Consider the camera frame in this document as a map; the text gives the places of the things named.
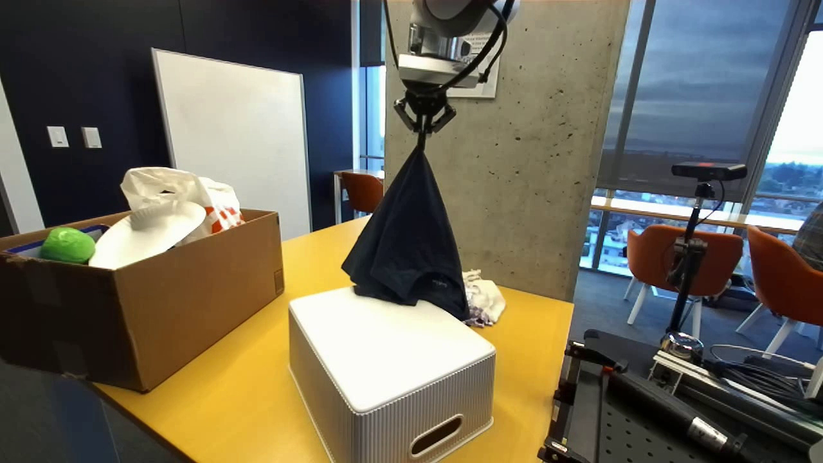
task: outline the light switch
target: light switch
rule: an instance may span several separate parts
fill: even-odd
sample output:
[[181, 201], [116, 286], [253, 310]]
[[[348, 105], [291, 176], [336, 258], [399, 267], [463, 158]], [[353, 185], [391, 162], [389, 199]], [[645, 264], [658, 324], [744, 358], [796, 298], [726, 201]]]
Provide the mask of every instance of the light switch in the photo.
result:
[[66, 149], [69, 147], [69, 136], [66, 136], [65, 127], [46, 127], [46, 134], [49, 134], [49, 145], [53, 149]]
[[101, 127], [82, 127], [82, 147], [85, 149], [103, 149]]

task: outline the white plastic bag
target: white plastic bag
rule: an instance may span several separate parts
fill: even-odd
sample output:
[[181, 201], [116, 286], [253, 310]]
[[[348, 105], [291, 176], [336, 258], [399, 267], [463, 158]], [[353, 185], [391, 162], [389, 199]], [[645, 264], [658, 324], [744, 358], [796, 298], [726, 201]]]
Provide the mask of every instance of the white plastic bag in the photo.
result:
[[480, 271], [469, 271], [469, 273], [463, 273], [463, 286], [466, 286], [466, 301], [469, 301], [469, 313], [470, 313], [469, 324], [470, 328], [497, 324], [506, 310], [506, 301], [503, 301], [501, 291], [497, 288], [497, 283], [484, 282]]
[[186, 242], [210, 238], [241, 224], [238, 201], [231, 185], [173, 167], [134, 167], [120, 190], [130, 211], [164, 204], [197, 204], [205, 222]]

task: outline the chair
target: chair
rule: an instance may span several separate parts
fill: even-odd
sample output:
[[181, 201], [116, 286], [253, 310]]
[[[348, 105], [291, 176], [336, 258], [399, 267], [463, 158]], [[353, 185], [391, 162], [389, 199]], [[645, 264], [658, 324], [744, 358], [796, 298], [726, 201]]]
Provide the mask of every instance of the chair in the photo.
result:
[[372, 213], [382, 201], [382, 181], [377, 176], [341, 171], [336, 174], [336, 183], [340, 183], [340, 208], [348, 207], [349, 211]]
[[[636, 235], [636, 231], [628, 235], [628, 267], [636, 278], [632, 283], [640, 283], [640, 295], [628, 316], [628, 324], [636, 324], [650, 286], [678, 291], [673, 283], [669, 283], [669, 275], [673, 267], [673, 244], [678, 238], [683, 238], [683, 229], [677, 229], [677, 226], [647, 226], [642, 235]], [[691, 238], [708, 244], [690, 288], [691, 336], [699, 337], [703, 298], [718, 297], [727, 286], [730, 273], [735, 271], [744, 255], [744, 239], [735, 235], [712, 235], [712, 231], [694, 231]]]
[[735, 332], [744, 332], [762, 310], [772, 310], [782, 316], [782, 328], [762, 358], [775, 358], [796, 323], [823, 324], [823, 271], [814, 271], [790, 244], [755, 226], [749, 226], [749, 252], [754, 291], [762, 304]]

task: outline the yellow table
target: yellow table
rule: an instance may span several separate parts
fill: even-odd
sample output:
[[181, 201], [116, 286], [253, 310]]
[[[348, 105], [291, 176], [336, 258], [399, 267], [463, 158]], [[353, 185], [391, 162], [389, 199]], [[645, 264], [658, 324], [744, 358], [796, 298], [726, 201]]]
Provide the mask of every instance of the yellow table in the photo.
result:
[[[283, 242], [285, 295], [152, 395], [96, 385], [98, 391], [196, 460], [327, 460], [287, 372], [287, 301], [349, 286], [340, 264], [362, 224]], [[497, 346], [494, 427], [448, 460], [535, 460], [548, 433], [574, 310], [569, 301], [501, 291], [501, 323], [480, 331]]]

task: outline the whiteboard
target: whiteboard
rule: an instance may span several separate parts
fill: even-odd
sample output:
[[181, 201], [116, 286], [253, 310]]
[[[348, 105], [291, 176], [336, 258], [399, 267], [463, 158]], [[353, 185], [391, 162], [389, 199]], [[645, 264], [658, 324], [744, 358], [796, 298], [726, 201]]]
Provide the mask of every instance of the whiteboard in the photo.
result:
[[28, 165], [0, 80], [0, 208], [2, 204], [7, 204], [7, 220], [16, 235], [44, 229], [40, 207], [34, 195]]
[[241, 208], [309, 235], [304, 77], [152, 49], [173, 167], [229, 183]]

